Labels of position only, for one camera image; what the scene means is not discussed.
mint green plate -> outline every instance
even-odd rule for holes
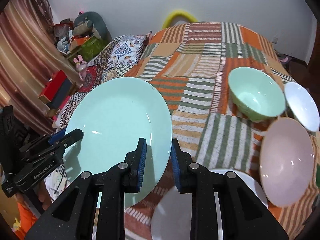
[[[238,110],[251,121],[260,122],[281,115],[284,94],[267,74],[251,67],[238,67],[228,76],[230,94]]]
[[[125,194],[124,206],[141,201],[156,186],[170,156],[172,122],[167,104],[152,85],[132,77],[99,85],[78,105],[66,133],[76,128],[84,132],[83,139],[64,155],[70,181],[83,171],[105,172],[123,162],[143,137],[147,158],[142,187],[137,194]]]

white wall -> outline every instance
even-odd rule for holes
[[[161,29],[167,15],[184,9],[199,21],[227,21],[247,26],[271,40],[275,48],[302,60],[311,54],[316,28],[304,0],[49,0],[56,20],[79,11],[99,13],[112,37]]]

human hand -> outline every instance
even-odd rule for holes
[[[38,189],[37,195],[38,195],[39,201],[42,203],[43,210],[47,210],[48,207],[51,205],[52,200],[49,195],[49,192],[45,187],[45,183],[43,180],[39,183],[39,189]],[[18,192],[17,194],[14,195],[14,197],[16,201],[20,203],[24,208],[29,209],[24,202],[22,193]]]

mint green bowl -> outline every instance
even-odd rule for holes
[[[281,115],[285,99],[279,85],[267,74],[251,67],[238,67],[228,76],[233,102],[251,121]]]

satin curtain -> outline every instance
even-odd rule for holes
[[[79,77],[52,43],[46,21],[32,0],[10,0],[0,14],[0,104],[12,104],[15,116],[40,134],[53,131],[48,107],[38,99],[53,73]]]

